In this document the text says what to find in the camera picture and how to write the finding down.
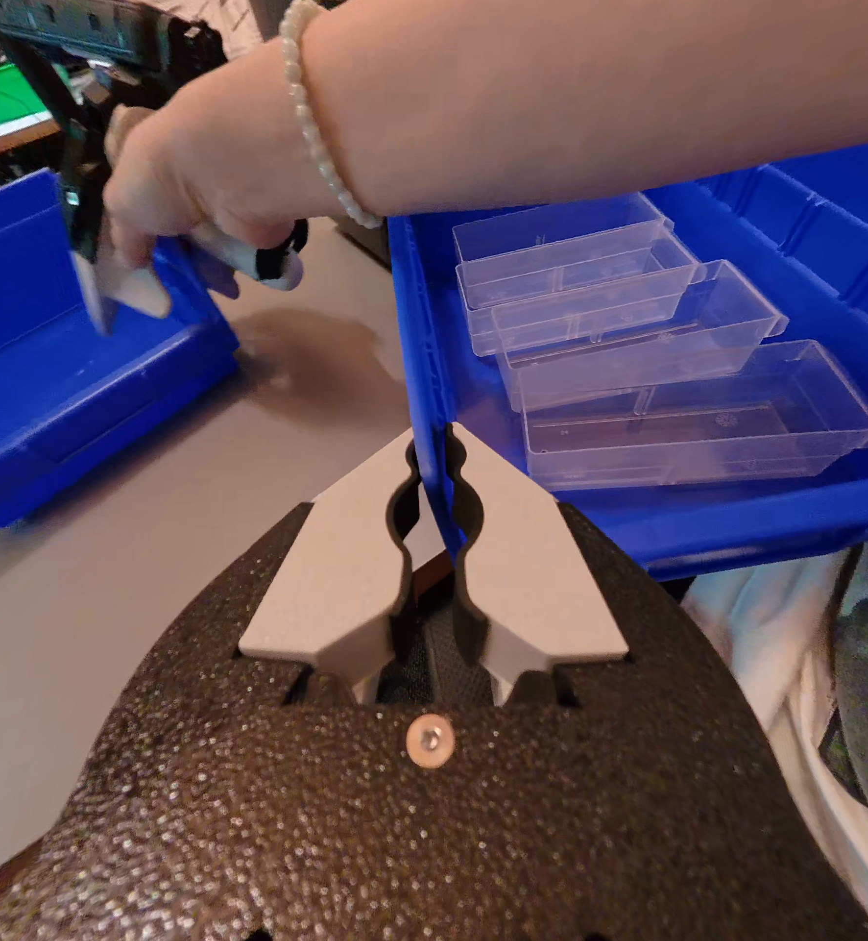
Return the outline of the clear plastic drawer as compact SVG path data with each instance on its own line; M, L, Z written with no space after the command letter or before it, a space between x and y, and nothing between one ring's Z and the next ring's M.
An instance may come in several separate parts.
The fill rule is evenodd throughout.
M494 357L513 410L733 374L789 323L729 261L710 263L681 291L663 293L667 277L496 308ZM661 294L644 297L644 288Z
M664 322L707 271L669 230L640 225L462 263L457 276L473 352L488 357Z
M712 378L525 408L526 467L550 491L817 476L868 449L868 399L812 340L757 347Z
M609 198L536 206L453 228L458 262L553 244L667 217L646 196L634 192Z

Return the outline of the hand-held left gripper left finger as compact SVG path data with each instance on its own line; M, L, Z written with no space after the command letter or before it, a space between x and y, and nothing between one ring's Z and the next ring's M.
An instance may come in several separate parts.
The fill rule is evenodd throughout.
M382 671L415 633L412 557L421 476L412 431L305 505L299 533L239 641L242 655L296 663L375 702Z

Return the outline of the large blue storage bin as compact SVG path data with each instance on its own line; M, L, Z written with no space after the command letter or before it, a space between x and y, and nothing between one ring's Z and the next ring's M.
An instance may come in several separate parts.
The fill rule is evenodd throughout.
M790 322L785 341L825 347L868 399L868 145L647 190L703 262L731 260ZM459 420L518 470L521 425L498 370L470 350L453 243L456 225L512 209L389 222L410 419L444 545L451 519L442 431ZM868 448L815 477L725 485L565 491L659 581L828 554L868 540Z

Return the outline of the small blue storage bin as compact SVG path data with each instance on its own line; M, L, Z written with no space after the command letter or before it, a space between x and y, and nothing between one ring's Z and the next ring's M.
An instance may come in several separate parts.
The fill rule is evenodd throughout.
M237 369L239 341L181 244L156 272L156 319L121 305L109 336L85 308L59 180L0 187L0 527L25 518Z

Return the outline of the person's white printed shirt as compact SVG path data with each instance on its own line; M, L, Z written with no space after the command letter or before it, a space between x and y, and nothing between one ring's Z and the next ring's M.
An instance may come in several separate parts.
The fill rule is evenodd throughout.
M868 543L697 577L729 667L820 850L868 913Z

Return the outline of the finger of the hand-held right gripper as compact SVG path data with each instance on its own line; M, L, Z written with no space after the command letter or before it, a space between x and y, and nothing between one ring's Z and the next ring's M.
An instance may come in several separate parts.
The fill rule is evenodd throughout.
M97 264L76 250L71 252L71 256L89 319L100 336L111 336L116 317L116 301L105 294L105 285Z
M130 269L107 262L107 320L126 307L156 320L169 316L171 300L152 268Z

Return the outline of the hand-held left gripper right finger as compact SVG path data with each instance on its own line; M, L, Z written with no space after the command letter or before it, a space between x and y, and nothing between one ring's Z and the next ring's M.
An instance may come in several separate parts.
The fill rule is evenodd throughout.
M453 485L454 628L501 707L526 677L555 693L555 670L624 660L628 643L566 521L566 506L459 422L444 430Z

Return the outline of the person's right forearm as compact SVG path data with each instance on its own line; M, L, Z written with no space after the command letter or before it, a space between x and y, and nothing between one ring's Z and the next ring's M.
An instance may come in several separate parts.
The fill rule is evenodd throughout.
M868 143L868 1L346 2L301 61L338 171L379 216Z

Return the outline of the person's right hand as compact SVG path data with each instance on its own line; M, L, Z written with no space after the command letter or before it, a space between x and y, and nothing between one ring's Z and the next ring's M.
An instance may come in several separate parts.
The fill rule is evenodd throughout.
M158 237L213 225L273 248L301 218L342 205L302 135L273 40L185 85L126 132L104 191L115 256L151 263Z

